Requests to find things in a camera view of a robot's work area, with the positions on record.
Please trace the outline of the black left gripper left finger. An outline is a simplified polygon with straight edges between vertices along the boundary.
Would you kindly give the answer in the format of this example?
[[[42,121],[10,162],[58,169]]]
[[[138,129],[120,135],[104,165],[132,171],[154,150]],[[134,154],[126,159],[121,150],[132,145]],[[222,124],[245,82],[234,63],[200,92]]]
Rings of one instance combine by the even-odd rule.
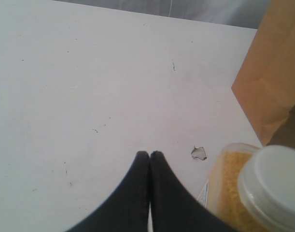
[[[137,152],[127,174],[114,192],[70,231],[147,232],[149,160],[147,152]]]

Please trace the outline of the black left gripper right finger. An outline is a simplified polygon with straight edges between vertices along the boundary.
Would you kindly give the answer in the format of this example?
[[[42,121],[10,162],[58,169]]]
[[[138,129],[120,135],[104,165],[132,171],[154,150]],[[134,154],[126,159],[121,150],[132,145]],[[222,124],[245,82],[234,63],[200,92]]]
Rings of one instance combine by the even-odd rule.
[[[150,155],[149,196],[154,232],[234,232],[181,184],[160,151]]]

